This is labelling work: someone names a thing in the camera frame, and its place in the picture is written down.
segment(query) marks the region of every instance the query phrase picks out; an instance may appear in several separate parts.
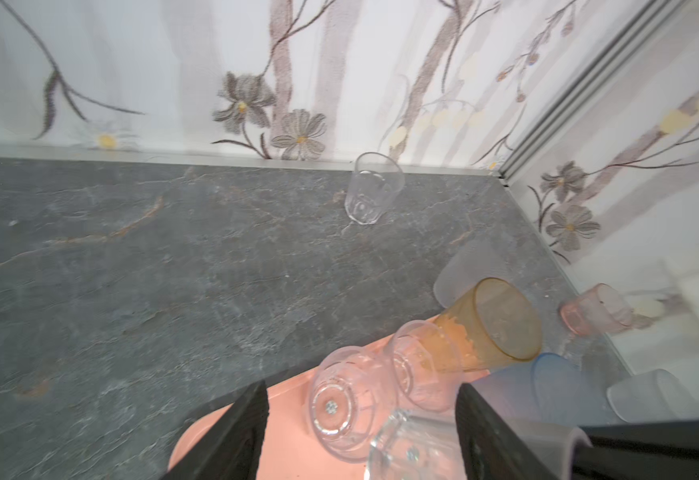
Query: yellow flower center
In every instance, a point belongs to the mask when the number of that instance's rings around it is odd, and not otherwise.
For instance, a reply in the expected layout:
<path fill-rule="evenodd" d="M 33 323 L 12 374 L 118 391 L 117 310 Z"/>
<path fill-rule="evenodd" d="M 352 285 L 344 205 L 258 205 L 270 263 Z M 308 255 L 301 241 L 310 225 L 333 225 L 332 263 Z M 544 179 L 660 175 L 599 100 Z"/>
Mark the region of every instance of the yellow flower center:
<path fill-rule="evenodd" d="M 118 140 L 110 134 L 101 134 L 97 139 L 99 147 L 112 150 L 118 146 Z"/>

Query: pink tray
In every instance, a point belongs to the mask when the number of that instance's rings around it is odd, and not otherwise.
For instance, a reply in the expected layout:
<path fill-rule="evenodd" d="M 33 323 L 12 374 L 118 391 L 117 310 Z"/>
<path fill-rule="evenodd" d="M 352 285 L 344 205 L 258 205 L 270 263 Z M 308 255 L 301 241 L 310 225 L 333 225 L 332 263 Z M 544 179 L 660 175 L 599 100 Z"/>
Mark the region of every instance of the pink tray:
<path fill-rule="evenodd" d="M 390 336 L 367 346 L 378 352 L 389 341 Z M 336 480 L 363 478 L 365 463 L 345 463 L 331 456 L 320 445 L 307 423 L 304 401 L 315 369 L 307 370 L 267 389 L 270 401 L 270 416 L 264 432 L 264 444 L 259 460 L 258 480 L 274 478 L 318 480 L 330 477 Z M 488 375 L 488 371 L 471 372 L 466 382 L 473 382 Z M 197 420 L 179 438 L 171 459 L 170 470 L 205 435 L 210 427 L 230 408 L 225 406 Z"/>

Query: floral wallpaper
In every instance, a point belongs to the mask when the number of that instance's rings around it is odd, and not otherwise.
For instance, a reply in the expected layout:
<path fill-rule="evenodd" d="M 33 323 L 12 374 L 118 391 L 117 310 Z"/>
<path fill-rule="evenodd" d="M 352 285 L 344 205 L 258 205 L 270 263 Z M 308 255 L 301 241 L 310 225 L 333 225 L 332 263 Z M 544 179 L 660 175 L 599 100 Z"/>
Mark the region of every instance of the floral wallpaper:
<path fill-rule="evenodd" d="M 0 0 L 0 143 L 498 168 L 644 3 Z"/>
<path fill-rule="evenodd" d="M 575 287 L 619 291 L 640 321 L 611 336 L 633 373 L 699 400 L 699 2 L 510 181 Z"/>

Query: marble surface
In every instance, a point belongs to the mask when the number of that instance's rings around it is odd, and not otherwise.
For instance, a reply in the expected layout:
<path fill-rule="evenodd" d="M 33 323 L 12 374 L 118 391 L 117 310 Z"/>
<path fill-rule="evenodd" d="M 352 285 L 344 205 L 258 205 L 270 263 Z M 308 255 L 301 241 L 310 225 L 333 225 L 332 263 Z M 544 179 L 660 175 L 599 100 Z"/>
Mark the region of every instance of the marble surface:
<path fill-rule="evenodd" d="M 409 174 L 379 224 L 347 172 L 0 160 L 0 478 L 158 478 L 182 432 L 252 381 L 440 312 L 479 236 L 541 315 L 546 351 L 598 384 L 603 340 L 496 178 Z"/>

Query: gray marble countertop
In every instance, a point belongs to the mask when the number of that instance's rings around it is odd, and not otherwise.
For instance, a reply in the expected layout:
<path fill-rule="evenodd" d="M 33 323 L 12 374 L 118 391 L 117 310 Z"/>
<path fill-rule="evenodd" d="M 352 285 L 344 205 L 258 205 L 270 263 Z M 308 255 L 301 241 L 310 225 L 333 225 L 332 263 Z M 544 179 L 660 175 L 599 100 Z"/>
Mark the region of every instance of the gray marble countertop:
<path fill-rule="evenodd" d="M 0 478 L 158 478 L 182 432 L 441 308 L 432 283 L 479 237 L 544 325 L 544 350 L 605 385 L 603 339 L 496 178 L 414 175 L 379 224 L 348 172 L 0 160 Z"/>

